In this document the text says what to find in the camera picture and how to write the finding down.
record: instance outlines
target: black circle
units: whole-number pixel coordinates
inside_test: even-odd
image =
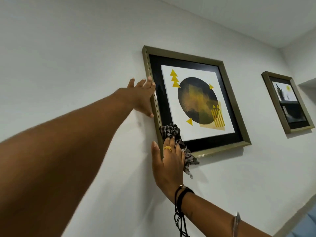
[[[211,110],[217,107],[218,100],[209,84],[196,77],[188,77],[178,88],[179,103],[185,114],[199,124],[214,121]]]

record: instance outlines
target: checkered cloth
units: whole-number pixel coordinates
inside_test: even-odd
[[[181,147],[181,150],[184,150],[185,153],[185,163],[184,163],[184,172],[188,175],[190,175],[191,179],[193,179],[192,174],[189,171],[190,165],[198,165],[200,162],[191,154],[191,151],[187,149],[184,142],[181,139],[180,136],[180,129],[177,127],[176,124],[169,124],[165,125],[163,127],[160,127],[160,133],[162,135],[163,140],[165,141],[168,137],[173,137],[175,139],[175,143],[179,144]]]

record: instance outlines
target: small framed picture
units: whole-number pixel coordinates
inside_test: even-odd
[[[176,124],[195,157],[250,145],[250,139],[222,61],[144,46],[147,76],[159,128]]]
[[[315,127],[292,77],[268,71],[262,77],[286,134]]]

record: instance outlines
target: silver bangle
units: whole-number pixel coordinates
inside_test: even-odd
[[[238,235],[238,224],[239,224],[240,220],[241,220],[240,219],[240,215],[237,212],[236,215],[235,215],[235,219],[234,219],[233,237],[237,237],[237,235]]]

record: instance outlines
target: black bracelet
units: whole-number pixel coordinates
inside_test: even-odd
[[[184,191],[182,191],[179,195],[179,198],[177,199],[177,194],[179,192],[179,190],[183,189]],[[184,218],[184,213],[181,210],[181,205],[182,205],[182,200],[184,195],[187,192],[191,192],[194,194],[194,192],[186,186],[179,186],[178,189],[176,190],[176,193],[174,195],[174,210],[175,210],[175,214],[174,214],[174,221],[176,223],[176,226],[178,227],[179,231],[180,231],[180,237],[183,235],[184,237],[189,237],[188,232],[186,230],[186,224],[185,224],[185,218]],[[182,219],[183,219],[183,225],[184,225],[184,231],[182,231]]]

